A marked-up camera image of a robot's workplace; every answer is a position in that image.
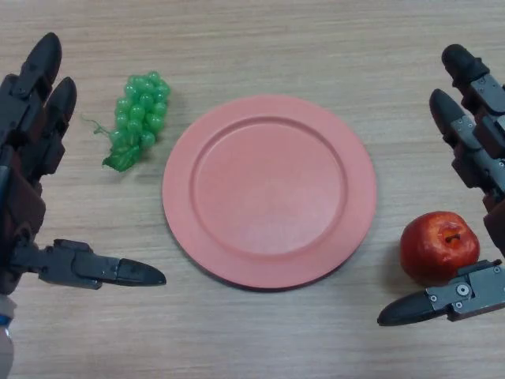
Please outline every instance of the pink plate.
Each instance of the pink plate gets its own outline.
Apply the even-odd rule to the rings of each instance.
[[[332,113],[255,96],[185,131],[166,164],[163,206],[200,266],[280,289],[324,276],[355,251],[372,223],[376,179],[365,148]]]

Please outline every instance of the plastic grapes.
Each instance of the plastic grapes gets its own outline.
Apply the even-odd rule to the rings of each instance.
[[[116,171],[126,171],[139,161],[142,152],[151,148],[165,126],[170,86],[159,73],[132,75],[124,87],[125,97],[116,102],[115,130],[98,123],[95,133],[106,134],[112,147],[103,164]]]

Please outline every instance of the wood grain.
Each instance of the wood grain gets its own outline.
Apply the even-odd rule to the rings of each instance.
[[[428,98],[450,89],[440,63],[461,43],[505,78],[502,0],[3,0],[0,67],[17,72],[48,31],[62,40],[61,77],[77,82],[76,114],[111,125],[131,73],[157,69],[174,87],[162,141],[136,169],[101,168],[107,141],[78,117],[58,173],[43,180],[39,244],[87,241],[97,253],[162,269],[165,287],[100,291],[26,276],[13,295],[15,379],[501,378],[505,313],[380,328],[376,316],[416,289],[398,266],[402,227],[421,213],[460,213],[499,252],[478,190],[452,171]],[[319,103],[366,144],[379,181],[373,228],[325,280],[258,294],[196,270],[171,238],[160,200],[182,131],[227,100],[284,93]]]

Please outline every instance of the apple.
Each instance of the apple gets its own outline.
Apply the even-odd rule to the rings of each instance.
[[[400,262],[419,284],[447,284],[456,271],[479,258],[477,236],[465,220],[453,212],[431,212],[417,217],[403,231]]]

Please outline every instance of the apple stem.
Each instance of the apple stem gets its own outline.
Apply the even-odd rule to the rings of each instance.
[[[455,235],[450,235],[449,237],[445,238],[445,242],[451,243],[453,239],[460,239],[461,235],[459,233],[456,233]]]

